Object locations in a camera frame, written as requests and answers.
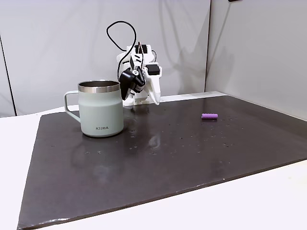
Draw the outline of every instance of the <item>purple object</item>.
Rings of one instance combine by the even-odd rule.
[[[202,119],[217,119],[218,115],[217,114],[202,114],[201,118]]]

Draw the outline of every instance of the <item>dark mat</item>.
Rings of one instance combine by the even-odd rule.
[[[201,120],[202,113],[219,119]],[[18,228],[116,211],[307,157],[307,122],[230,96],[126,107],[124,116],[123,132],[110,138],[83,135],[66,113],[42,116]]]

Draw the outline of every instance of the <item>white wall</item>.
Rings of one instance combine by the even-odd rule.
[[[212,1],[206,91],[307,119],[307,1],[228,7],[227,0]]]
[[[163,67],[162,95],[203,92],[210,0],[0,0],[0,32],[19,115],[63,106],[86,80],[115,80],[112,22],[134,25]],[[110,30],[133,42],[126,25]],[[77,96],[71,104],[77,103]]]
[[[0,43],[0,117],[7,116],[15,116],[15,112]]]

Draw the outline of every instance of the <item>logo on mug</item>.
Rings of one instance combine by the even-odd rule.
[[[102,129],[109,129],[109,127],[108,126],[106,126],[106,127],[96,127],[96,130],[102,130]]]

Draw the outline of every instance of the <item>sage green mug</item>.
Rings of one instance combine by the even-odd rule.
[[[79,94],[80,117],[67,107],[67,95]],[[85,81],[78,84],[77,91],[64,95],[65,111],[81,123],[85,135],[101,138],[121,132],[124,128],[123,102],[120,83],[112,80]]]

